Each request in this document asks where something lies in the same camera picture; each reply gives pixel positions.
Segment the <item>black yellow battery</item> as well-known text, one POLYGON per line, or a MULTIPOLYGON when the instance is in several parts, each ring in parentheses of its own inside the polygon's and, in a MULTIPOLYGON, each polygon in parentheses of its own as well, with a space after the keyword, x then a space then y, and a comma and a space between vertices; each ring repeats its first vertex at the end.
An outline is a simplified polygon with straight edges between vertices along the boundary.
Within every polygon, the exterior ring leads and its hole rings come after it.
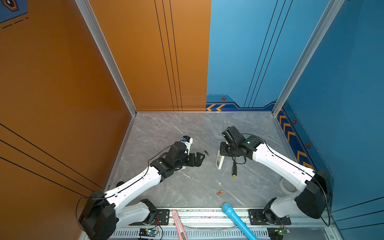
POLYGON ((236 162, 233 162, 233 167, 232 167, 232 176, 233 177, 236 177, 237 176, 237 163, 236 162))

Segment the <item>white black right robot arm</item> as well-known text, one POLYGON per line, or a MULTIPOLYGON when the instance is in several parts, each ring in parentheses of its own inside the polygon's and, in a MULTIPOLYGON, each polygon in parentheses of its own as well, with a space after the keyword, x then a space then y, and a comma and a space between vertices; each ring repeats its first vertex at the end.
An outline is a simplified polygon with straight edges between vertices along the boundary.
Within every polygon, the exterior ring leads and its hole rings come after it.
POLYGON ((286 216, 305 214, 320 219, 324 212, 331 214, 333 189, 330 175, 324 170, 315 171, 302 166, 273 150, 263 139, 243 136, 227 140, 220 145, 220 155, 232 159, 243 157, 260 163, 295 188, 296 192, 285 197, 271 199, 263 209, 263 220, 275 225, 286 216))

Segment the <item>white remote with back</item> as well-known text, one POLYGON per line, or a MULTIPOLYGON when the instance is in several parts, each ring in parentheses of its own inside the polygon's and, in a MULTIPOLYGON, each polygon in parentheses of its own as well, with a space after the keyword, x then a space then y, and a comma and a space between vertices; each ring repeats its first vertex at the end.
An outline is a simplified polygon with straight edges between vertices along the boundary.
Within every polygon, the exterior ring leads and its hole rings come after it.
POLYGON ((218 170, 220 170, 222 168, 224 158, 225 157, 221 155, 221 151, 218 150, 217 161, 216 161, 216 166, 217 166, 218 170))

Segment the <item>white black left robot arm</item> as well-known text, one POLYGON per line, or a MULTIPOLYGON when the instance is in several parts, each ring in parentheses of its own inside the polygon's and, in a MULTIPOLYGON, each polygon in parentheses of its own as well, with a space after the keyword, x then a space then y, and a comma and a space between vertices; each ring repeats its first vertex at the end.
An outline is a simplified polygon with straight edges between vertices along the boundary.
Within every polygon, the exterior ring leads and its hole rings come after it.
POLYGON ((91 240, 107 240, 113 232, 126 225, 143 222, 155 208, 150 201, 140 201, 129 214, 123 208, 136 197, 158 185, 183 167, 200 167, 202 153, 162 153, 139 175, 105 193, 96 191, 88 198, 78 223, 91 240))

